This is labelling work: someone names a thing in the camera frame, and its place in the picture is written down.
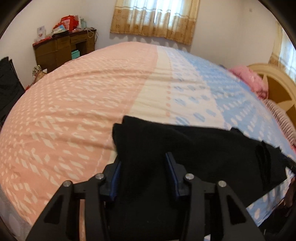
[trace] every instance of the wooden headboard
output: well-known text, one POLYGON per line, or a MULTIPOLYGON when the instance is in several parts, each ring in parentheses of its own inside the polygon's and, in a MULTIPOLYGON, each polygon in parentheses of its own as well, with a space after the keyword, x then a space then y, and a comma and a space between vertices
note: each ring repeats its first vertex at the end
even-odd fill
POLYGON ((268 84, 268 99, 284 109, 296 127, 296 84, 283 71, 268 64, 251 64, 251 70, 258 73, 268 84))

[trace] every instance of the bed sheet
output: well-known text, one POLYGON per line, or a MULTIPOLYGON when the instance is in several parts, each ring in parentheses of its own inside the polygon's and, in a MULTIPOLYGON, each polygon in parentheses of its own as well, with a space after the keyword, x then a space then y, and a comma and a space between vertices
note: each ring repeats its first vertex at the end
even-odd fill
MULTIPOLYGON (((227 70, 168 47, 113 45, 46 75, 4 123, 0 183, 23 219, 19 240, 63 181, 85 181, 114 161, 112 125, 124 115, 176 125, 234 126, 296 159, 271 113, 227 70)), ((247 208, 257 225, 284 197, 289 170, 287 177, 247 208)))

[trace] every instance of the metal screw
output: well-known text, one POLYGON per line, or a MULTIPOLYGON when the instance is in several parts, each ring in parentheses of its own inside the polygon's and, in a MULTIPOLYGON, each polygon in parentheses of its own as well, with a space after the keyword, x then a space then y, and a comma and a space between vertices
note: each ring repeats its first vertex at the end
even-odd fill
POLYGON ((104 174, 103 174, 103 173, 98 173, 98 174, 96 175, 96 179, 101 180, 101 179, 103 179, 103 178, 104 178, 104 174))
POLYGON ((226 187, 226 182, 225 181, 219 181, 218 182, 218 185, 220 186, 220 187, 222 187, 222 188, 224 188, 224 187, 226 187))
POLYGON ((185 178, 186 178, 187 180, 192 180, 192 179, 194 178, 194 175, 191 174, 191 173, 187 173, 187 174, 185 175, 185 178))
POLYGON ((64 181, 64 182, 63 182, 63 186, 64 186, 64 187, 70 187, 70 186, 71 186, 71 184, 72 184, 72 182, 71 182, 71 181, 69 181, 69 180, 68 180, 68 181, 64 181))

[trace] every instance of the curtain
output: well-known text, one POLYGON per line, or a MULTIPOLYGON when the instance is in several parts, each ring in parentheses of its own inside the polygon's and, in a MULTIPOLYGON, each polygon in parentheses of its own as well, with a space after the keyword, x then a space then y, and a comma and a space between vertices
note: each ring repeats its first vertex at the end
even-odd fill
POLYGON ((191 45, 200 0, 117 0, 111 33, 164 37, 191 45))
POLYGON ((296 82, 296 50, 279 22, 276 22, 276 31, 269 64, 277 66, 296 82))

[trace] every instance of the desk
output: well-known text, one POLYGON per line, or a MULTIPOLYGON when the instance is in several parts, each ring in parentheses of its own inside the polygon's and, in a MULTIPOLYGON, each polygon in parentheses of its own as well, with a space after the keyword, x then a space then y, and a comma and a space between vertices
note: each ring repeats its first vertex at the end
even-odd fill
POLYGON ((42 69, 47 69, 49 73, 70 61, 71 52, 74 50, 79 50, 80 56, 94 51, 96 30, 92 32, 83 30, 34 45, 37 65, 40 65, 42 69))

